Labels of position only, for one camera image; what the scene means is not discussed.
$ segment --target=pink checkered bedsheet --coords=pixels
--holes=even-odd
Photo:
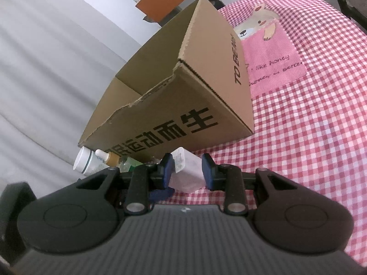
[[[346,252],[367,266],[367,36],[323,0],[239,0],[220,12],[234,27],[262,2],[280,15],[307,75],[253,99],[254,135],[197,154],[247,172],[267,167],[340,202],[355,221]],[[223,199],[201,189],[167,203]]]

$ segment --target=round black disc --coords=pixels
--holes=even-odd
[[[26,244],[42,252],[73,253],[103,243],[115,231],[116,210],[96,191],[67,189],[30,203],[18,217]]]
[[[256,210],[254,225],[271,244],[292,252],[319,254],[343,249],[353,230],[350,213],[310,190],[277,192]]]

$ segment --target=white bottle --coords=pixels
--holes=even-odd
[[[172,153],[175,160],[175,173],[172,173],[169,187],[185,193],[193,193],[205,186],[201,170],[201,158],[179,147]]]
[[[81,147],[78,156],[75,159],[73,169],[85,176],[90,176],[107,167],[108,165],[104,164],[103,161],[96,156],[94,151],[89,150],[86,147]]]

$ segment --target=plastic bottle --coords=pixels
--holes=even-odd
[[[205,186],[201,170],[201,158],[183,147],[171,152],[175,160],[175,173],[172,173],[169,186],[177,191],[193,193]]]
[[[108,165],[104,164],[92,150],[86,147],[81,147],[78,156],[75,159],[73,170],[80,172],[85,176],[90,176],[107,167]]]
[[[120,172],[131,172],[136,166],[142,163],[128,156],[118,156],[113,152],[104,152],[100,149],[95,151],[96,156],[101,158],[108,166],[117,166]]]

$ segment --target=white curtain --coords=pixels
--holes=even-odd
[[[0,0],[0,186],[39,197],[81,177],[78,140],[138,48],[83,0]]]

